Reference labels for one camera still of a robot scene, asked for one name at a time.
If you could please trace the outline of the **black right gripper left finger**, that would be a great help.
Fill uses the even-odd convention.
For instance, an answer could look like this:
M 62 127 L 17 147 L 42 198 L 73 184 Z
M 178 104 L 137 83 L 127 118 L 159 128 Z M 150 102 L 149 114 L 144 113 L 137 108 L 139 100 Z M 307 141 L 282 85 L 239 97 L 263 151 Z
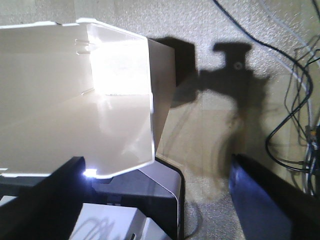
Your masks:
M 2 240 L 67 240 L 84 195 L 85 159 L 72 157 L 50 176 L 0 208 Z

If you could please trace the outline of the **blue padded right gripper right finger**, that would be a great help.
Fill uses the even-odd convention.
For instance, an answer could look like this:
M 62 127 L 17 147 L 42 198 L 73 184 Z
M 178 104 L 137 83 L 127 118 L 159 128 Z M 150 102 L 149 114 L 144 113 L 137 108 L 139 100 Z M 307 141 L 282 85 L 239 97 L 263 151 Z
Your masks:
M 229 191 L 247 240 L 320 238 L 320 201 L 256 160 L 232 155 Z

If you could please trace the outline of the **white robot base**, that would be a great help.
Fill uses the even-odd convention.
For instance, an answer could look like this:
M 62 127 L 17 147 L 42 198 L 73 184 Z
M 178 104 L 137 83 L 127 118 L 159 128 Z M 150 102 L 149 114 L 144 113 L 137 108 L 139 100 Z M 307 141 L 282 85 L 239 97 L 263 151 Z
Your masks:
M 0 207 L 48 176 L 0 177 Z M 184 233 L 182 172 L 160 159 L 110 179 L 83 172 L 82 209 L 68 240 L 180 240 Z

